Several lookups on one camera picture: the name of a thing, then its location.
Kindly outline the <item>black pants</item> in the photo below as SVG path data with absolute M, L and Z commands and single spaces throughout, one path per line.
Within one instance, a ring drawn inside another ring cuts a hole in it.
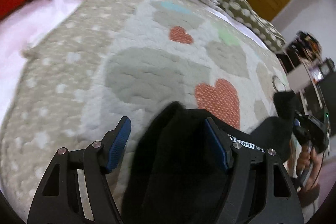
M 282 164 L 289 159 L 295 95 L 273 97 L 277 115 L 252 133 L 243 133 L 207 110 L 169 104 L 150 124 L 136 148 L 123 197 L 124 223 L 216 223 L 227 174 L 206 119 L 222 131 L 266 151 L 273 149 Z

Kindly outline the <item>black television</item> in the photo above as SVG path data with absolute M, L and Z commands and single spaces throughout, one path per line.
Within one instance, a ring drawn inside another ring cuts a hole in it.
M 335 72 L 327 75 L 318 83 L 321 89 L 326 108 L 329 113 L 329 121 L 331 128 L 331 136 L 335 135 L 336 131 L 336 74 Z

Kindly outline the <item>small round clock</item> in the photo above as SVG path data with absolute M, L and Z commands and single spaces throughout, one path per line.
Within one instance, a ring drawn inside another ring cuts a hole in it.
M 335 63 L 332 59 L 325 59 L 320 65 L 319 70 L 323 76 L 323 78 L 327 77 L 330 73 L 333 73 L 335 70 Z

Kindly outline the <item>white shelf unit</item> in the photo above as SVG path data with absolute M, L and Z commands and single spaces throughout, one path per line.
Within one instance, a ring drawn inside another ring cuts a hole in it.
M 291 90 L 298 94 L 305 113 L 322 109 L 313 69 L 321 63 L 322 47 L 308 32 L 299 31 L 295 38 L 276 53 L 287 76 Z

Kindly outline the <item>olive white-dotted pillow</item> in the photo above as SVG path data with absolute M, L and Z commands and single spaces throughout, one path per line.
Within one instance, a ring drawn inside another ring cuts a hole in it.
M 272 52 L 280 51 L 286 41 L 275 26 L 260 17 L 247 0 L 218 0 L 219 7 L 232 19 L 249 28 Z

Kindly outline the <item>heart patterned quilt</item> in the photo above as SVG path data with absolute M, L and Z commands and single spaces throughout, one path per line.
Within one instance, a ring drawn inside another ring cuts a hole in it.
M 251 132 L 288 88 L 272 50 L 190 0 L 86 0 L 35 48 L 1 128 L 1 184 L 26 219 L 60 147 L 85 148 L 121 117 L 131 133 L 108 177 L 117 205 L 137 143 L 170 102 Z

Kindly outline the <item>pink bed sheet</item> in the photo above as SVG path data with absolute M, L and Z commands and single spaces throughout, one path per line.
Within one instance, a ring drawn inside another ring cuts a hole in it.
M 1 20 L 1 119 L 11 105 L 27 59 L 23 51 L 66 19 L 84 0 L 33 0 Z

